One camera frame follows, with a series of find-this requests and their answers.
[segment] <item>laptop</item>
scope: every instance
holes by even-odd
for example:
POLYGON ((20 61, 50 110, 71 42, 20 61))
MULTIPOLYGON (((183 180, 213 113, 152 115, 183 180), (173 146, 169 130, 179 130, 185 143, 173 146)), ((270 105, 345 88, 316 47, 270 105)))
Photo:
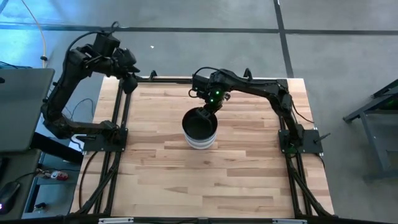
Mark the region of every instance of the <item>laptop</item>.
POLYGON ((55 70, 0 69, 0 152, 29 148, 55 70))

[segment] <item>gray concrete floor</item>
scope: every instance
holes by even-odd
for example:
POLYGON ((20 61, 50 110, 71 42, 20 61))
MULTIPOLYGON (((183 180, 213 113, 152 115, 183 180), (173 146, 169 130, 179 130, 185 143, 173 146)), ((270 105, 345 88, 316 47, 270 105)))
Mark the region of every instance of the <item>gray concrete floor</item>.
MULTIPOLYGON (((278 28, 273 0, 25 1, 43 24, 108 26, 118 20, 125 27, 278 28)), ((394 0, 280 0, 280 7, 286 29, 398 29, 394 0)), ((10 0, 0 22, 33 20, 19 0, 10 0)), ((65 49, 80 34, 45 31, 49 67, 57 70, 56 78, 65 49)), ((135 53, 142 75, 153 69, 160 75, 190 75, 198 67, 214 66, 238 74, 249 67, 256 77, 287 77, 279 34, 118 32, 115 36, 135 53)), ((396 79, 398 35, 287 35, 287 43, 294 75, 305 79, 315 123, 322 133, 331 132, 323 147, 335 213, 397 223, 398 180, 372 184, 362 180, 364 174, 376 171, 371 149, 360 121, 348 125, 342 117, 396 79)), ((0 60, 40 67, 38 31, 0 30, 0 45, 0 60)), ((82 81, 68 107, 73 109, 84 98, 96 102, 101 82, 101 75, 82 81)), ((75 120, 92 121, 90 109, 89 102, 80 105, 75 120)), ((40 125, 38 129, 50 134, 40 125)), ((73 193, 73 189, 64 191, 73 193)))

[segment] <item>wooden tabletop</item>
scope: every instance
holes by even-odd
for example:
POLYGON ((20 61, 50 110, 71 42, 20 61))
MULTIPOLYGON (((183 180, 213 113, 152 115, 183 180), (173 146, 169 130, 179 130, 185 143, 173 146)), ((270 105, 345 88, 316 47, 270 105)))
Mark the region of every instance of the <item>wooden tabletop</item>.
MULTIPOLYGON (((304 80, 288 82, 298 112, 312 119, 304 80)), ((118 80, 104 78, 94 122, 111 119, 117 89, 118 80)), ((204 101, 190 98, 189 89, 190 85, 140 83, 132 94, 129 137, 119 166, 112 216, 292 218, 287 168, 277 138, 279 120, 269 102, 232 92, 216 114, 216 142, 207 150, 195 150, 185 142, 181 121, 189 109, 203 106, 204 101)), ((296 117, 306 129, 313 128, 296 117)), ((99 152, 88 168, 83 203, 98 185, 103 156, 99 152)), ((303 164, 309 189, 333 213, 320 159, 304 154, 303 164)), ((300 190, 298 194, 304 212, 300 190)), ((78 187, 71 212, 76 210, 78 187)))

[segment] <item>computer mouse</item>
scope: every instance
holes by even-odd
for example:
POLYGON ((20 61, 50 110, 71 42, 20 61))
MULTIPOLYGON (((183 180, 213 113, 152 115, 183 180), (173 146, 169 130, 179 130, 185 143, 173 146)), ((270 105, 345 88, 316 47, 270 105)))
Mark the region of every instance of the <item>computer mouse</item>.
POLYGON ((0 190, 0 215, 7 214, 11 211, 20 186, 20 183, 13 181, 6 183, 0 190))

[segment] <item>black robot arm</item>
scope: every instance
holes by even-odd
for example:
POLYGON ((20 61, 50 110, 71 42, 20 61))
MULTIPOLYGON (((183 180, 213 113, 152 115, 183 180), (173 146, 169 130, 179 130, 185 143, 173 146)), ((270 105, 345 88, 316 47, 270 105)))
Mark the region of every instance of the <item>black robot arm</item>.
POLYGON ((281 146, 282 151, 285 152, 284 149, 287 149, 286 152, 297 152, 303 149, 304 144, 306 144, 305 147, 312 148, 314 151, 322 149, 320 145, 317 145, 318 131, 304 130, 303 126, 296 122, 292 114, 292 96, 289 94, 286 79, 253 80, 252 78, 241 78, 225 69, 213 72, 209 78, 199 75, 194 75, 192 78, 192 91, 195 91, 197 97, 204 99, 206 103, 204 107, 197 110, 197 113, 203 118, 208 118, 221 109, 224 100, 230 98, 228 92, 234 90, 265 97, 269 100, 272 109, 283 118, 289 130, 285 136, 282 136, 281 144, 284 144, 283 147, 281 146))
POLYGON ((73 91, 93 72, 123 80, 123 90, 131 93, 137 86, 134 67, 136 59, 128 49, 119 48, 120 41, 111 34, 98 33, 93 45, 70 50, 63 63, 63 72, 41 111, 44 125, 57 138, 66 139, 74 134, 102 134, 106 139, 118 141, 118 127, 110 121, 100 124, 74 122, 62 114, 73 91))

